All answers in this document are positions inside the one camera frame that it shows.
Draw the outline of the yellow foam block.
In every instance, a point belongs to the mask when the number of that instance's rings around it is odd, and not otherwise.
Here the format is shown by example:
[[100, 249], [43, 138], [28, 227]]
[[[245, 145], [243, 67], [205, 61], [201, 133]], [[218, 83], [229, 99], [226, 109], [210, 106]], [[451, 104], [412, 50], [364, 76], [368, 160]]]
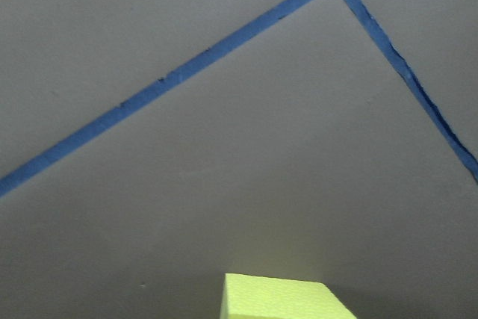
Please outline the yellow foam block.
[[322, 283], [227, 273], [221, 318], [354, 318]]

